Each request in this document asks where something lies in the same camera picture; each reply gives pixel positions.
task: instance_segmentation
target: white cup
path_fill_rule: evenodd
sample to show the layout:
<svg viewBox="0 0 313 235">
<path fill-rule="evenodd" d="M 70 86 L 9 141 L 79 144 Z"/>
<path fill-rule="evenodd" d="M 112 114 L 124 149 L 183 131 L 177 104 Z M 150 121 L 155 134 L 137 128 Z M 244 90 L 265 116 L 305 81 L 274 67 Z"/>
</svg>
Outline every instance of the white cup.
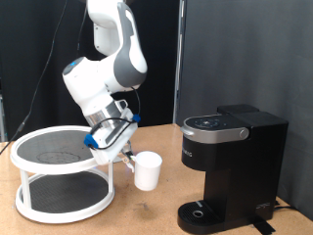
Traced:
<svg viewBox="0 0 313 235">
<path fill-rule="evenodd" d="M 162 158 L 159 154 L 145 151 L 136 156 L 135 185 L 143 191 L 157 188 Z"/>
</svg>

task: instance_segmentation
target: black coffee maker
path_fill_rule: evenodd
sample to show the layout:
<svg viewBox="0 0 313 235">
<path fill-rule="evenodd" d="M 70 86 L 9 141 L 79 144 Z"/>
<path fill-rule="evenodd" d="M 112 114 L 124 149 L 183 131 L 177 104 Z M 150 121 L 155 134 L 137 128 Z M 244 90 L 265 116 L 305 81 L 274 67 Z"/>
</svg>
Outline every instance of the black coffee maker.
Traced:
<svg viewBox="0 0 313 235">
<path fill-rule="evenodd" d="M 181 127 L 183 164 L 206 175 L 203 200 L 181 206 L 178 225 L 194 234 L 248 224 L 262 230 L 273 216 L 288 122 L 248 105 L 217 113 Z"/>
</svg>

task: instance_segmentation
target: black backdrop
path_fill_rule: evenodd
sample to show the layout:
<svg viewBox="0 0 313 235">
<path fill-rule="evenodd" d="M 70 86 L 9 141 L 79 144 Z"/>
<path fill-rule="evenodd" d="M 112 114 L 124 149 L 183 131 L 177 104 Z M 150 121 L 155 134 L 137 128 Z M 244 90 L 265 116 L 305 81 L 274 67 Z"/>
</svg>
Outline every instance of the black backdrop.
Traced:
<svg viewBox="0 0 313 235">
<path fill-rule="evenodd" d="M 0 3 L 0 76 L 8 136 L 27 115 L 36 83 L 47 61 L 54 31 L 66 0 L 12 0 Z M 145 83 L 138 89 L 142 103 L 140 126 L 172 122 L 178 30 L 178 0 L 130 0 L 141 46 L 148 64 Z M 68 0 L 51 63 L 40 84 L 32 115 L 22 135 L 39 128 L 87 125 L 62 78 L 64 67 L 76 58 L 79 28 L 85 4 Z M 80 56 L 99 60 L 93 45 L 89 17 L 83 27 Z M 118 93 L 130 109 L 138 111 L 134 92 Z"/>
</svg>

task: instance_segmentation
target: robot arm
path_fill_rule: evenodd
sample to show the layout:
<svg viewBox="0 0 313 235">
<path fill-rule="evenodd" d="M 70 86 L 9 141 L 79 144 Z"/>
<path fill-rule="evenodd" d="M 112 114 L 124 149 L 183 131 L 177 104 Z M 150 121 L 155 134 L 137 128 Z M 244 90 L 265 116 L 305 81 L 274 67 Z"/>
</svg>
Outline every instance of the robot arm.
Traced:
<svg viewBox="0 0 313 235">
<path fill-rule="evenodd" d="M 147 64 L 133 14 L 121 0 L 88 0 L 87 8 L 94 22 L 95 47 L 107 57 L 102 61 L 79 58 L 70 63 L 63 72 L 65 84 L 92 127 L 107 118 L 130 121 L 133 115 L 127 103 L 116 102 L 111 94 L 137 89 L 146 78 Z M 118 136 L 106 151 L 91 150 L 98 164 L 110 163 L 137 129 L 137 123 L 125 129 L 126 121 L 105 121 L 93 134 L 95 144 L 103 149 Z"/>
</svg>

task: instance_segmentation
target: wooden table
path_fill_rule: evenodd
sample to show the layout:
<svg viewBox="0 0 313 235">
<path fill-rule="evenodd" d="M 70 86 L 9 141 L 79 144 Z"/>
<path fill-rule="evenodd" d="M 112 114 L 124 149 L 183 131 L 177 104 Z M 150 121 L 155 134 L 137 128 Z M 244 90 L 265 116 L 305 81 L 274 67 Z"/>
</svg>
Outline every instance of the wooden table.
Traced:
<svg viewBox="0 0 313 235">
<path fill-rule="evenodd" d="M 20 171 L 10 161 L 10 148 L 0 156 L 0 234 L 186 234 L 177 225 L 177 210 L 185 203 L 201 200 L 204 172 L 181 163 L 182 133 L 175 124 L 142 127 L 131 139 L 137 154 L 154 151 L 163 158 L 156 190 L 140 191 L 134 175 L 124 163 L 114 165 L 115 197 L 102 212 L 70 224 L 43 224 L 22 217 L 15 208 L 21 185 Z M 99 166 L 107 171 L 106 166 Z M 281 205 L 285 202 L 278 199 Z M 276 235 L 312 235 L 313 223 L 298 211 L 279 210 L 268 221 Z M 259 235 L 253 226 L 245 226 L 219 234 Z"/>
</svg>

